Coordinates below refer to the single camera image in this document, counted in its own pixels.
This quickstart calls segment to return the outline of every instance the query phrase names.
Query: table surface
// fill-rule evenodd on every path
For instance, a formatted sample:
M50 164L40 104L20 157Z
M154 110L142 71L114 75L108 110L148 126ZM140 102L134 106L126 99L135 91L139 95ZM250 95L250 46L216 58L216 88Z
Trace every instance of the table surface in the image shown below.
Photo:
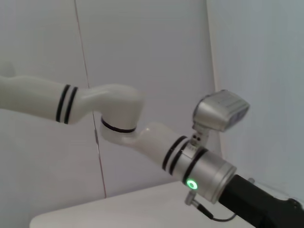
M33 218L30 228L252 228L240 217L215 222L185 205L189 189L174 182L53 211ZM197 199L216 218L227 219L231 211L219 203Z

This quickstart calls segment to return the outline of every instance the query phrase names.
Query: silver cylinder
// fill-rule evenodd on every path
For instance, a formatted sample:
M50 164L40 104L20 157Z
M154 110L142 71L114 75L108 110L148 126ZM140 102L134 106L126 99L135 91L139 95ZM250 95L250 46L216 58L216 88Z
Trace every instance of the silver cylinder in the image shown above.
M235 166L204 147L197 151L186 147L172 175L208 201L216 203L236 170Z

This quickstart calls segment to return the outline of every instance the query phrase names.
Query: cable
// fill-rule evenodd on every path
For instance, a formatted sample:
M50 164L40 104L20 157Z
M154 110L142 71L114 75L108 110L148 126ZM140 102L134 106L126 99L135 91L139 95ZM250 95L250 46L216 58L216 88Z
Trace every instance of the cable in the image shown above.
M207 216L209 219L211 219L213 221L216 221L216 222L229 222L229 221L233 220L237 216L236 214L234 214L232 217L227 218L227 219L218 219L218 218L215 218L213 216L213 214L210 211L208 211L207 208L205 208L203 205L198 204L196 208L201 213L203 213L205 216Z
M218 219L218 218L213 218L212 220L213 221L216 221L216 222L229 222L231 221L232 219L234 219L237 215L234 214L233 216L231 216L230 218L228 219Z

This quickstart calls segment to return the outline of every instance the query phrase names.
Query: wall seam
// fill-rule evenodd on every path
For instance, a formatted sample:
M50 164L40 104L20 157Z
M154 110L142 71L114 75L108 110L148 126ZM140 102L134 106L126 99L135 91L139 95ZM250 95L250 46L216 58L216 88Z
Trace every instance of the wall seam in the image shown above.
M214 52L213 52L213 46L212 46L212 35L211 35L211 31L210 31L210 17L209 17L209 10L208 10L208 0L206 0L206 9L207 9L207 25L208 25L208 31L209 31L209 43L210 43L210 50L211 50L211 62L212 62L212 71L213 71L213 79L214 79L214 87L215 87L215 91L219 90L219 83L218 83L218 75L216 74L216 69L214 66ZM219 147L220 147L220 155L225 159L225 151L223 150L224 145L223 145L223 137L221 136L220 133L218 133L219 136Z
M86 82L87 82L87 87L90 88L89 76L88 76L88 72L87 72L86 56L85 56L84 44L83 44L82 36L81 36L81 29L80 29L80 23L79 23L79 16L78 16L78 9L77 9L76 0L74 0L74 8L75 8L75 15L76 15L77 26L78 26L78 34L79 34L80 44L81 44L81 49L82 49L82 56L83 56L83 61L84 61L84 65L85 65ZM100 147L99 147L99 140L98 140L98 134L97 134L97 128L96 128L96 123L95 123L94 112L92 112L92 118L93 118L93 124L94 124L94 134L95 134L95 141L96 141L96 146L97 146L97 154L98 154L98 159L99 159L100 173L101 173L102 184L103 184L104 193L105 193L104 197L106 198L106 190L105 190L105 182L104 182L105 178L104 178L104 171L103 171L103 166L102 166L102 161L101 161L101 156L100 156Z

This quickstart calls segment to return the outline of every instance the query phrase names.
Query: silver camera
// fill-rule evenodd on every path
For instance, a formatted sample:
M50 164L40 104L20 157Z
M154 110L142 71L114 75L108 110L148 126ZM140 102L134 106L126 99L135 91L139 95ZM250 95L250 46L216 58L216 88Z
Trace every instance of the silver camera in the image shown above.
M224 132L241 121L250 105L238 95L222 90L204 97L193 113L193 129Z

